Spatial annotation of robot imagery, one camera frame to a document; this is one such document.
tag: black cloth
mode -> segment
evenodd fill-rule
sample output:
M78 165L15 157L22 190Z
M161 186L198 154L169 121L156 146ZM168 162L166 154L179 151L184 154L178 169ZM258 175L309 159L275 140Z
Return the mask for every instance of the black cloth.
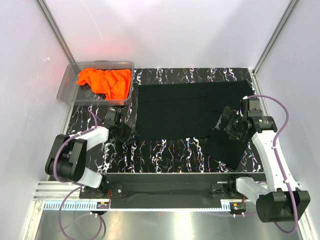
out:
M205 138L226 106L252 94L246 80L139 85L135 130L141 140Z

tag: orange shirt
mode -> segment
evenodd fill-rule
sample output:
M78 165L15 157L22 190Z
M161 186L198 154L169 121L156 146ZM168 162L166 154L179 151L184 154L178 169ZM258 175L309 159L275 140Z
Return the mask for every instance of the orange shirt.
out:
M128 97L131 86L131 70L98 70L86 68L79 73L76 82L83 86L89 84L95 94L105 94L105 99L121 100Z

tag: purple cable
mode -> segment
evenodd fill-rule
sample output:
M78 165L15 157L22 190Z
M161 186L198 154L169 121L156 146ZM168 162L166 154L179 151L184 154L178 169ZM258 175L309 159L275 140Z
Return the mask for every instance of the purple cable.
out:
M278 151L277 151L277 148L276 148L276 144L277 144L277 139L279 138L279 135L281 134L281 132L285 129L285 127L287 126L288 124L288 121L289 121L289 112L288 112L288 109L285 107L285 105L283 105L280 101L278 101L277 99L271 97L271 96L266 96L266 95L251 95L251 96L248 96L248 99L252 99L252 98L266 98L266 99L271 99L272 101L276 102L277 104L279 104L283 110L285 111L285 121L284 121L284 124L282 125L282 127L280 128L280 130L276 133L276 135L274 136L273 138L273 151L274 151L274 154L275 154L275 158L278 162L278 165L279 165L279 168L280 168L280 171L282 173L282 176L284 178L284 180L287 180L287 175L286 175L286 172L284 170L284 166L282 165L281 163L281 160L280 160L280 157L279 157L279 154L278 154ZM291 197L291 202L292 202L292 208L293 208L293 216L294 216L294 225L293 225L293 228L291 231L286 231L284 230L283 228L281 228L279 226L278 223L274 223L276 225L276 227L283 233L285 234L294 234L297 229L298 229L298 210L297 210L297 205L296 205L296 200L295 200L295 197L294 197L294 193L291 189L291 186L289 183L286 183L286 186L288 188L288 191L289 191L289 194L290 194L290 197Z
M59 208L59 227L60 227L60 230L62 232L62 234L68 239L68 240L76 240L72 237L70 237L64 230L63 226L62 226L62 223L61 223L61 211L62 211L62 207L64 206L66 200L71 196L71 194L73 194L74 192L80 190L82 187L79 186L77 187L76 189L72 190L71 192L68 193L68 195L64 198L64 200L62 201L61 205L60 205L60 208ZM96 233L96 235L94 235L92 238L90 238L89 240L95 240L98 235L100 234L101 232L101 229L102 229L102 222L103 222L103 219L100 215L96 215L98 216L99 220L100 220L100 227L99 227L99 230L98 232Z
M94 127L93 127L93 128L90 128L90 129L88 129L88 130L85 130L85 131L83 131L83 132L80 132L80 133L78 133L78 134L76 134L76 135L73 135L73 136L71 136L70 138L68 138L68 139L60 146L58 152L57 152L56 155L55 155L54 162L53 162L53 176L54 176L55 180L57 180L57 181L60 182L60 183L66 183L66 181L60 179L60 178L58 177L58 174L57 174L57 163L58 163L58 158L59 158L61 152L63 151L63 149L65 148L65 146L68 145L68 143L69 143L70 141L72 141L72 140L75 139L75 138L80 137L80 136L83 135L83 134L87 134L87 133L92 132L92 131L93 131L94 129L96 129L97 126L98 126L98 122L97 122L97 117L96 117L96 115L94 115L94 113L93 113L91 110L89 110L89 109L88 109L88 112L89 112L89 113L92 115L92 117L93 117Z
M90 110L90 109L88 109L88 113L90 113L91 114L91 116L93 117L93 120L94 120L94 126L95 126L95 128L97 128L97 126L98 126L98 122L97 122L97 116Z

